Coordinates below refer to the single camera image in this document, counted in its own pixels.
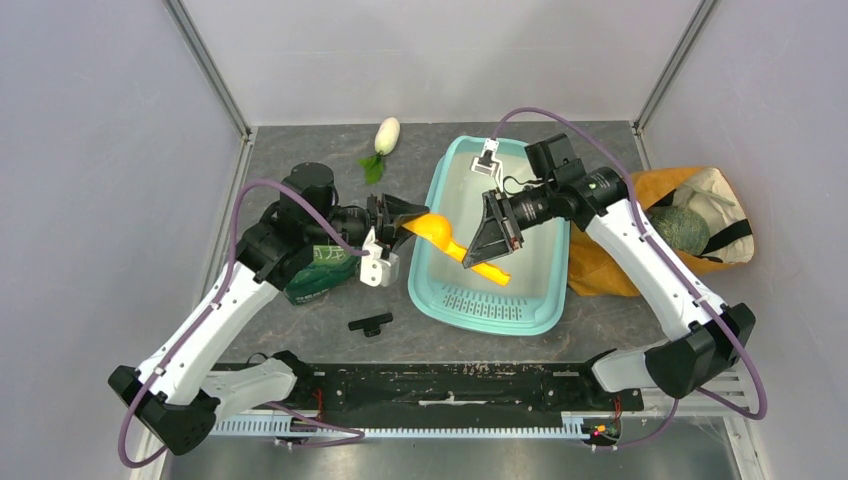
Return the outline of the orange plastic scoop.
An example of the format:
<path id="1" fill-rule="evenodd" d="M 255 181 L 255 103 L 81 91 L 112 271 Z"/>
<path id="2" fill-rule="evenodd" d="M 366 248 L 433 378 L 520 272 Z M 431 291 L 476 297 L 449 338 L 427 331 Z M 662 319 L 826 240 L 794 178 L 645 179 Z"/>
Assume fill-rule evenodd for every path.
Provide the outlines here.
<path id="1" fill-rule="evenodd" d="M 446 217 L 437 213 L 428 213 L 406 223 L 403 228 L 425 239 L 452 260 L 458 263 L 463 262 L 467 249 L 454 240 L 452 226 Z M 474 265 L 470 267 L 470 270 L 499 286 L 506 286 L 511 280 L 510 274 L 486 262 Z"/>

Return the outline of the teal plastic litter box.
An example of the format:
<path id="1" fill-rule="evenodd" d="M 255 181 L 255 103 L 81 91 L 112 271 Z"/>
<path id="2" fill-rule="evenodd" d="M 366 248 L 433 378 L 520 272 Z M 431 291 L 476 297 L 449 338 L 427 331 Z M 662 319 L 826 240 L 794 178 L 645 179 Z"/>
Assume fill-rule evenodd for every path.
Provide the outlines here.
<path id="1" fill-rule="evenodd" d="M 425 203 L 447 219 L 452 238 L 468 246 L 479 226 L 492 178 L 471 171 L 481 137 L 459 136 L 439 160 Z M 570 225 L 555 218 L 522 234 L 521 249 L 493 261 L 510 277 L 501 286 L 418 237 L 407 280 L 413 304 L 445 324 L 493 335 L 535 336 L 561 319 L 567 296 Z"/>

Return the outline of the green litter bag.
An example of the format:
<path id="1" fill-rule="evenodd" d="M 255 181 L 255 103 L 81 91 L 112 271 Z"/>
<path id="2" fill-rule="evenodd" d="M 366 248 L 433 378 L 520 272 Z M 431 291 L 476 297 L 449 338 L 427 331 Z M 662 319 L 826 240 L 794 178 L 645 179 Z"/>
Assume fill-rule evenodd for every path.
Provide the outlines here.
<path id="1" fill-rule="evenodd" d="M 339 246 L 315 245 L 313 261 L 286 286 L 283 293 L 295 306 L 317 300 L 357 274 L 359 258 Z"/>

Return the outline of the black bag clip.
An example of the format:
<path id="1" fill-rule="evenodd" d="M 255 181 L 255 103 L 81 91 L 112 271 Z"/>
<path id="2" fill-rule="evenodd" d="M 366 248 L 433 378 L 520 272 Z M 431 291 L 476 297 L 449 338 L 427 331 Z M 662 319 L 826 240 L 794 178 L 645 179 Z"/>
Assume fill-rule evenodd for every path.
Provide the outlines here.
<path id="1" fill-rule="evenodd" d="M 360 331 L 365 338 L 372 338 L 379 336 L 382 333 L 382 326 L 391 323 L 393 320 L 393 314 L 387 312 L 351 321 L 347 324 L 347 327 L 351 332 Z"/>

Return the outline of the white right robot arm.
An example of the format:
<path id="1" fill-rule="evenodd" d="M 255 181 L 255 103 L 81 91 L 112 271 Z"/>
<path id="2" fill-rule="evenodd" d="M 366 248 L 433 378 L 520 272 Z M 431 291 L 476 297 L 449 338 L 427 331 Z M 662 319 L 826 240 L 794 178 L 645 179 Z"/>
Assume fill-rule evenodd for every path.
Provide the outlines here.
<path id="1" fill-rule="evenodd" d="M 565 134 L 524 148 L 534 185 L 510 195 L 483 193 L 480 225 L 462 264 L 483 265 L 523 246 L 523 233 L 562 218 L 586 233 L 618 264 L 647 301 L 667 338 L 652 347 L 610 352 L 590 360 L 577 382 L 579 400 L 601 409 L 617 392 L 657 387 L 682 399 L 741 358 L 755 326 L 750 308 L 728 305 L 701 283 L 628 196 L 609 167 L 586 171 Z"/>

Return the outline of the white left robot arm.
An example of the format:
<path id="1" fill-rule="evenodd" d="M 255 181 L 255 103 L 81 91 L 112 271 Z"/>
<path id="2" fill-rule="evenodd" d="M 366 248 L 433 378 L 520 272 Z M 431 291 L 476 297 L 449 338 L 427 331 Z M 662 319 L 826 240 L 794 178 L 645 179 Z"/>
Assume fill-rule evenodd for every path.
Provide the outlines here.
<path id="1" fill-rule="evenodd" d="M 211 371 L 249 321 L 313 262 L 316 245 L 342 248 L 359 259 L 366 285 L 388 286 L 397 248 L 409 237 L 406 224 L 428 211 L 388 194 L 362 207 L 341 205 L 332 169 L 316 162 L 296 165 L 269 187 L 277 200 L 251 227 L 231 227 L 223 270 L 189 317 L 140 365 L 118 366 L 109 377 L 126 419 L 143 424 L 163 452 L 186 454 L 220 421 L 260 405 L 307 405 L 314 383 L 286 357 L 218 378 Z"/>

